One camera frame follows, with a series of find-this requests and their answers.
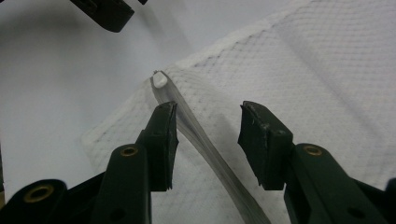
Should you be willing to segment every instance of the white textured cloth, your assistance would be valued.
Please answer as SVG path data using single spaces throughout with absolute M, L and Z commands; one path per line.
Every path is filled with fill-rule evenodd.
M 236 144 L 244 100 L 267 106 L 294 143 L 327 148 L 352 177 L 383 189 L 396 176 L 396 2 L 294 1 L 164 69 L 224 160 L 272 223 L 283 192 L 264 191 Z M 83 136 L 92 165 L 134 142 L 157 105 L 149 82 Z M 153 195 L 153 223 L 242 223 L 227 191 L 179 134 L 174 189 Z

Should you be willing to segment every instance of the brass screw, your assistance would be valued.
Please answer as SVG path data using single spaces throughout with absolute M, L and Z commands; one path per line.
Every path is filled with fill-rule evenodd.
M 139 150 L 135 147 L 127 147 L 127 148 L 123 149 L 120 154 L 123 157 L 129 157 L 129 156 L 136 155 L 138 151 Z
M 52 185 L 44 184 L 30 189 L 23 197 L 26 203 L 38 203 L 48 198 L 54 191 Z
M 304 150 L 311 156 L 321 156 L 322 154 L 322 150 L 318 147 L 306 146 Z

